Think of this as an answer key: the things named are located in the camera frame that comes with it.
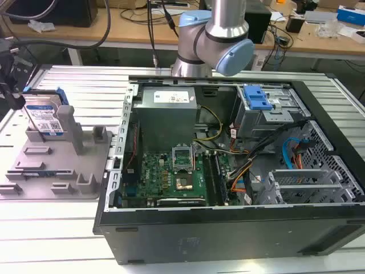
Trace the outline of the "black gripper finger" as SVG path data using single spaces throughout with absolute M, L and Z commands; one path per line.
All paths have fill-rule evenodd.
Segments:
M 22 95 L 15 97 L 6 83 L 1 83 L 1 94 L 11 109 L 22 109 L 24 107 L 24 97 Z

